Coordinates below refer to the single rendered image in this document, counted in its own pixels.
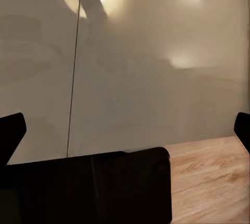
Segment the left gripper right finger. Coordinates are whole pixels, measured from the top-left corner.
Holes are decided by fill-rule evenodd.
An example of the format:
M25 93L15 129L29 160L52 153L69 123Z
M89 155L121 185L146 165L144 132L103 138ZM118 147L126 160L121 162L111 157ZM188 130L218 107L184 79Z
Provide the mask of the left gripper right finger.
M250 153L250 115L245 113L238 113L235 125L234 132L237 137L241 140L243 145L246 147Z

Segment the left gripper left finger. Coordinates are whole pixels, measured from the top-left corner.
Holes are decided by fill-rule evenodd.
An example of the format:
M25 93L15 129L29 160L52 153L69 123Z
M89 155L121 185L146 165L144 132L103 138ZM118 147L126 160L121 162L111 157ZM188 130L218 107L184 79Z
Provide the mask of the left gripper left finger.
M0 118L0 173L27 131L22 113Z

